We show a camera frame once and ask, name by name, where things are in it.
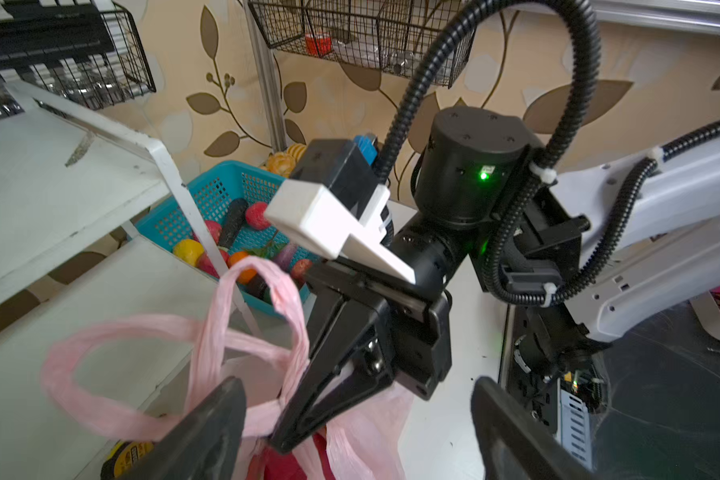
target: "white shelf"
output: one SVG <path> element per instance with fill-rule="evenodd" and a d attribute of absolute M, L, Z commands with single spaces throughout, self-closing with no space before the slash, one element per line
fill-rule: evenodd
<path fill-rule="evenodd" d="M 137 237 L 65 292 L 0 334 L 0 478 L 74 478 L 107 439 L 77 425 L 40 389 L 49 347 L 98 322 L 136 313 L 203 320 L 216 282 Z M 88 355 L 78 383 L 134 408 L 155 398 L 186 362 L 189 343 L 111 342 Z"/>
<path fill-rule="evenodd" d="M 154 162 L 34 108 L 0 120 L 0 302 L 168 194 Z"/>

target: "beige wall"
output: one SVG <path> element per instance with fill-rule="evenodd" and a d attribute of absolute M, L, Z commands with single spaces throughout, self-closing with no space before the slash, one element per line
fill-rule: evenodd
<path fill-rule="evenodd" d="M 121 3 L 136 17 L 158 92 L 110 108 L 107 113 L 161 137 L 188 178 L 229 158 L 249 164 L 263 162 L 269 149 L 250 138 L 240 140 L 240 146 L 230 154 L 212 157 L 205 153 L 228 130 L 242 136 L 242 128 L 262 143 L 269 143 L 242 6 L 233 0 Z M 205 6 L 218 26 L 216 62 L 220 75 L 229 72 L 235 79 L 227 99 L 239 125 L 223 110 L 199 114 L 186 100 L 199 92 L 222 99 L 219 88 L 206 81 L 206 74 L 214 69 L 201 40 Z M 507 24 L 511 16 L 507 14 Z M 208 21 L 206 14 L 206 34 Z M 593 106 L 591 117 L 596 118 L 579 132 L 563 159 L 564 169 L 612 160 L 720 118 L 720 37 L 608 23 L 601 24 L 601 35 L 604 55 L 600 78 L 604 82 Z M 480 26 L 470 62 L 452 89 L 433 90 L 428 118 L 460 98 L 473 106 L 482 105 L 496 82 L 503 48 L 501 23 L 499 18 L 492 18 Z M 379 83 L 378 72 L 345 70 L 336 63 L 282 52 L 276 58 L 289 105 L 298 110 L 306 100 L 303 110 L 286 113 L 293 136 L 295 125 L 307 141 L 351 138 L 367 131 L 384 138 L 395 112 L 386 96 L 398 102 L 406 79 L 384 74 Z M 521 12 L 508 35 L 501 80 L 485 107 L 525 116 L 537 132 L 548 131 L 564 97 L 564 91 L 554 90 L 569 82 L 570 43 L 562 23 L 552 15 Z M 282 108 L 286 110 L 285 101 Z M 412 134 L 415 138 L 426 135 L 428 118 L 419 122 L 420 131 Z M 548 139 L 546 134 L 540 137 Z M 220 151 L 233 146 L 227 141 Z M 412 153 L 407 142 L 398 159 L 398 172 Z M 411 169 L 405 170 L 402 179 L 401 200 L 406 203 L 411 203 L 406 187 Z M 396 186 L 392 178 L 393 197 Z"/>

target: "lemon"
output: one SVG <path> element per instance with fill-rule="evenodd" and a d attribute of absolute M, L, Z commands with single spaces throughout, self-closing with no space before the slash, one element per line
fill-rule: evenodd
<path fill-rule="evenodd" d="M 173 247 L 173 254 L 192 266 L 197 266 L 197 261 L 205 252 L 200 242 L 186 238 Z"/>

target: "basket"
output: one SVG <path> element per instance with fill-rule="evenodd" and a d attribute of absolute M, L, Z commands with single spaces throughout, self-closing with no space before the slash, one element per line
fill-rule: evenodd
<path fill-rule="evenodd" d="M 91 110 L 156 91 L 134 17 L 119 5 L 6 2 L 0 20 L 0 120 L 20 113 L 3 82 L 24 80 Z"/>
<path fill-rule="evenodd" d="M 228 160 L 201 174 L 201 176 L 192 180 L 187 187 L 200 209 L 202 218 L 223 224 L 227 207 L 232 200 L 243 197 L 248 200 L 249 204 L 255 202 L 269 203 L 283 180 L 283 177 L 270 174 L 260 168 Z M 164 200 L 139 220 L 136 223 L 136 229 L 146 238 L 169 252 L 173 252 L 174 245 L 192 236 L 192 228 L 173 197 Z M 235 239 L 232 248 L 230 248 L 230 252 L 264 246 L 275 232 L 274 226 L 261 231 L 244 226 Z M 275 242 L 288 242 L 288 237 L 284 234 L 278 234 Z M 290 267 L 293 267 L 294 263 L 303 258 L 316 260 L 317 257 L 299 247 Z M 246 293 L 244 286 L 240 290 L 250 307 L 269 315 L 278 316 L 272 305 Z M 302 299 L 302 303 L 304 303 L 309 295 L 309 288 L 304 285 L 298 294 Z"/>
<path fill-rule="evenodd" d="M 251 0 L 249 6 L 269 48 L 410 78 L 461 3 Z M 473 40 L 473 32 L 461 40 L 435 76 L 436 84 L 453 85 Z"/>

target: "purple eggplant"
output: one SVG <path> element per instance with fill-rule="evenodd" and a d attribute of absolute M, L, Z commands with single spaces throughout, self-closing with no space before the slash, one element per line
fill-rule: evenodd
<path fill-rule="evenodd" d="M 288 245 L 285 245 L 282 250 L 280 250 L 274 258 L 272 258 L 272 261 L 280 267 L 280 270 L 288 273 L 291 262 L 293 261 L 293 256 L 296 255 L 297 250 L 298 245 L 293 242 L 289 242 Z"/>

